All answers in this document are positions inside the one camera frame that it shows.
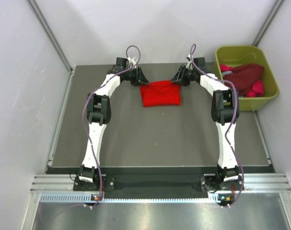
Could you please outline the red t shirt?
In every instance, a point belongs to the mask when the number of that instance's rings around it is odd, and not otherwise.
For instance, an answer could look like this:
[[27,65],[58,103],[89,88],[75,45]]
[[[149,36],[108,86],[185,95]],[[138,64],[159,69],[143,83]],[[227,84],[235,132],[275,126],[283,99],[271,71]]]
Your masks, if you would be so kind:
[[140,86],[140,94],[144,107],[180,105],[181,86],[169,80],[151,82]]

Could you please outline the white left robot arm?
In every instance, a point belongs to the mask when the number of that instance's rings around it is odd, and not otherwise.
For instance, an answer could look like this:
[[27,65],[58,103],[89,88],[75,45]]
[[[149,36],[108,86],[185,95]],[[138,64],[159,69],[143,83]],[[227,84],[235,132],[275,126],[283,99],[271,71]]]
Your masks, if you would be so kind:
[[103,191],[99,156],[104,132],[111,120],[112,94],[123,81],[129,81],[133,86],[149,84],[137,64],[138,61],[135,58],[118,57],[116,64],[107,72],[102,84],[87,96],[82,110],[82,123],[88,140],[77,179],[90,190]]

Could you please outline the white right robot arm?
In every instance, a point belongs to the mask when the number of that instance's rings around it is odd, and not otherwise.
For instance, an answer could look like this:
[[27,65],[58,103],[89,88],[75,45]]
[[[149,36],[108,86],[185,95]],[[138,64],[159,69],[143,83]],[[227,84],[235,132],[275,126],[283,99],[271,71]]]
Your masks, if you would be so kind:
[[219,158],[217,172],[212,177],[205,177],[202,182],[204,190],[214,193],[226,190],[233,183],[240,182],[240,164],[235,153],[235,128],[239,117],[238,91],[226,86],[222,80],[212,73],[206,73],[203,57],[187,56],[187,64],[181,65],[171,82],[188,86],[197,82],[211,96],[211,118],[214,121],[219,137]]

